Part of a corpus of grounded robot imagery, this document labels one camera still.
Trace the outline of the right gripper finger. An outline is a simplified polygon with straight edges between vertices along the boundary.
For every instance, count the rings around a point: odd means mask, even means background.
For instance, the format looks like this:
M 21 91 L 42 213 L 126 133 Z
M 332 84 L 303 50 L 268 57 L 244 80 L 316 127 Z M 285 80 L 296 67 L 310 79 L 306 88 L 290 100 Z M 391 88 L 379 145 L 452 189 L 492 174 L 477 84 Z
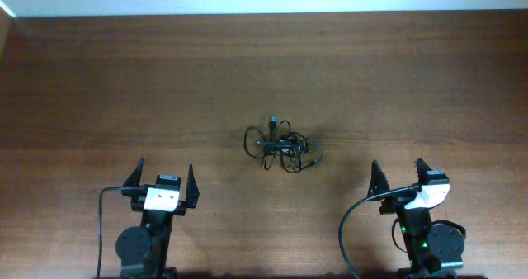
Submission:
M 382 171 L 379 163 L 374 160 L 371 164 L 370 185 L 367 196 L 371 197 L 373 201 L 382 200 L 383 194 L 390 190 L 389 183 Z
M 428 184 L 428 182 L 430 181 L 428 172 L 431 171 L 431 168 L 422 158 L 418 158 L 416 160 L 416 168 L 418 182 L 421 184 Z

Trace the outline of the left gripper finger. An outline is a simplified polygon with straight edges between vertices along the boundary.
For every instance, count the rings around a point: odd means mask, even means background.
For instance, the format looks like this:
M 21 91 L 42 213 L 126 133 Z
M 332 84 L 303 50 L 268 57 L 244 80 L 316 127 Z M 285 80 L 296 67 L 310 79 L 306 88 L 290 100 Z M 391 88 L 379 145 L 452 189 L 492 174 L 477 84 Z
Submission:
M 200 197 L 200 190 L 195 180 L 193 165 L 190 164 L 189 169 L 188 169 L 187 183 L 186 183 L 186 196 L 185 196 L 186 207 L 188 209 L 195 209 L 197 207 L 199 197 Z
M 128 176 L 128 178 L 123 183 L 121 187 L 121 194 L 123 196 L 134 196 L 137 193 L 141 192 L 142 188 L 139 184 L 142 176 L 143 166 L 144 157 L 139 160 L 134 171 Z

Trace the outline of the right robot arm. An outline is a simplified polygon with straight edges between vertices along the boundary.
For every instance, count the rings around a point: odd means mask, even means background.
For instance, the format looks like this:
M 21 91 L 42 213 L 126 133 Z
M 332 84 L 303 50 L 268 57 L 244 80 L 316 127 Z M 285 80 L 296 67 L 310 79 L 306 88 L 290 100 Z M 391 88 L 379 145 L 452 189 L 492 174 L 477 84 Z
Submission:
M 444 171 L 422 159 L 415 162 L 417 182 L 392 189 L 377 161 L 371 165 L 367 196 L 381 203 L 382 215 L 395 214 L 393 227 L 400 228 L 409 267 L 397 270 L 398 278 L 456 278 L 464 266 L 462 253 L 466 230 L 449 220 L 433 220 L 430 210 L 440 205 L 450 190 Z

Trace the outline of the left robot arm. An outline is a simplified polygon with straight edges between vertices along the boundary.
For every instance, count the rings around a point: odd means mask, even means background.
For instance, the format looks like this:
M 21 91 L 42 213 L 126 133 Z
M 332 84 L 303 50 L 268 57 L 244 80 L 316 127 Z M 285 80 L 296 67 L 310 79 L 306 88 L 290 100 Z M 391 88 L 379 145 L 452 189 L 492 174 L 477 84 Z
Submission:
M 115 242 L 121 261 L 121 278 L 176 279 L 177 269 L 167 266 L 172 221 L 197 206 L 200 191 L 193 167 L 188 168 L 185 198 L 180 198 L 182 180 L 159 175 L 153 185 L 141 184 L 144 160 L 120 187 L 130 198 L 131 210 L 141 214 L 139 225 L 125 229 Z

